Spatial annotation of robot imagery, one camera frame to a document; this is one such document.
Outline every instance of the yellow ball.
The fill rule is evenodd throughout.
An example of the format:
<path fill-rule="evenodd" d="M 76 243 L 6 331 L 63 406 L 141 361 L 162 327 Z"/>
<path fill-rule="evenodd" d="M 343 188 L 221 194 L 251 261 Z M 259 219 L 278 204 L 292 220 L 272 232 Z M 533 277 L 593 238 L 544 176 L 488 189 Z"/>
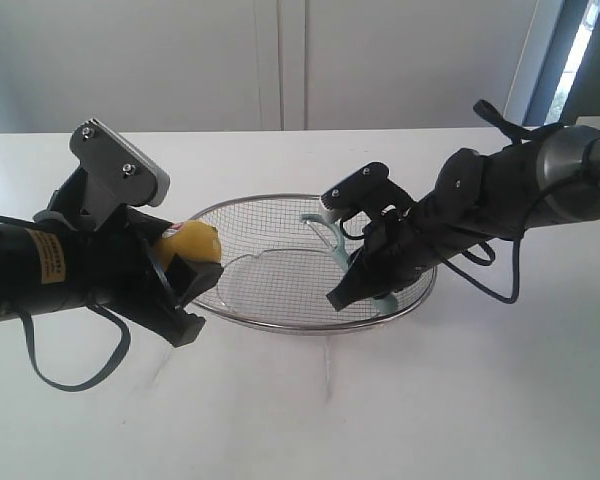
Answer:
<path fill-rule="evenodd" d="M 194 262 L 220 263 L 222 258 L 218 230 L 198 220 L 173 224 L 153 244 L 153 251 L 165 270 L 176 253 Z"/>

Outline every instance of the light blue handle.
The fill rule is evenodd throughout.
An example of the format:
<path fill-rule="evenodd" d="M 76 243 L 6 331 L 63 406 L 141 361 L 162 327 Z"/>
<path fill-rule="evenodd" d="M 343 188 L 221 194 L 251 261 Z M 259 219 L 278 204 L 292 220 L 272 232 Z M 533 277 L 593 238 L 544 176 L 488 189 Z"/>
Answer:
<path fill-rule="evenodd" d="M 331 245 L 331 243 L 324 238 L 317 231 L 316 233 L 320 237 L 320 239 L 331 248 L 331 256 L 336 261 L 338 266 L 342 269 L 343 272 L 349 270 L 349 255 L 347 254 L 347 250 L 344 248 L 344 236 L 340 229 L 335 223 L 328 223 L 321 215 L 315 213 L 307 213 L 300 217 L 300 220 L 304 223 L 319 223 L 320 225 L 324 225 L 327 227 L 333 235 L 336 237 L 336 245 Z M 398 310 L 398 299 L 390 293 L 384 298 L 376 299 L 371 298 L 371 304 L 373 307 L 378 310 L 382 315 L 390 315 Z"/>

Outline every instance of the white wall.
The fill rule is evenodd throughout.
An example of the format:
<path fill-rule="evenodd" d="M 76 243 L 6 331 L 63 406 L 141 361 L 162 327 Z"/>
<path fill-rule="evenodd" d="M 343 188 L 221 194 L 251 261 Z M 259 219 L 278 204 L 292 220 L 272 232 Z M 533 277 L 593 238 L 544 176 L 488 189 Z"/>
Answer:
<path fill-rule="evenodd" d="M 0 58 L 31 131 L 258 130 L 254 4 L 1 0 Z"/>
<path fill-rule="evenodd" d="M 561 3 L 1 0 L 0 131 L 521 121 Z"/>
<path fill-rule="evenodd" d="M 479 98 L 505 107 L 535 6 L 536 0 L 310 2 L 309 128 L 483 125 L 471 107 Z"/>

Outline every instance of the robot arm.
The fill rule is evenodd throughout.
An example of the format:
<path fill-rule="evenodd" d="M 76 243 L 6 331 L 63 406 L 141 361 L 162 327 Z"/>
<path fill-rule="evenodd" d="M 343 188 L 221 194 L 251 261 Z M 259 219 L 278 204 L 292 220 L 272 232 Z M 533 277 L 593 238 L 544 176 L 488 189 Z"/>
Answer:
<path fill-rule="evenodd" d="M 322 196 L 326 216 L 341 226 L 365 212 L 364 244 L 328 295 L 336 310 L 369 297 L 383 297 L 413 284 L 443 263 L 505 303 L 517 300 L 518 255 L 529 228 L 600 219 L 600 131 L 586 126 L 547 125 L 526 130 L 504 120 L 485 101 L 474 110 L 512 144 L 493 155 L 460 149 L 442 168 L 434 189 L 415 202 L 372 163 Z M 514 242 L 514 288 L 510 297 L 479 284 L 449 259 L 463 254 L 490 265 L 493 238 Z M 467 250 L 481 246 L 488 258 Z"/>

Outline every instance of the metal mesh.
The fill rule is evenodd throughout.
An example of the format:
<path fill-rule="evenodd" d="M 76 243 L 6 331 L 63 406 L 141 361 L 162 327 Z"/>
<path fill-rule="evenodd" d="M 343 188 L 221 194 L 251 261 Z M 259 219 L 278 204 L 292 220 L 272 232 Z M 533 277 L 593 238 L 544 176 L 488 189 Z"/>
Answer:
<path fill-rule="evenodd" d="M 300 220 L 318 213 L 318 197 L 251 197 L 212 207 L 197 215 L 218 229 L 225 272 L 218 285 L 195 303 L 233 321 L 278 331 L 319 333 L 371 326 L 411 310 L 429 293 L 435 271 L 396 293 L 398 312 L 380 316 L 370 301 L 336 312 L 325 295 L 340 282 L 342 270 L 316 232 Z M 369 222 L 361 214 L 348 222 L 358 235 Z M 335 245 L 335 235 L 312 224 Z M 348 253 L 362 241 L 346 241 Z"/>

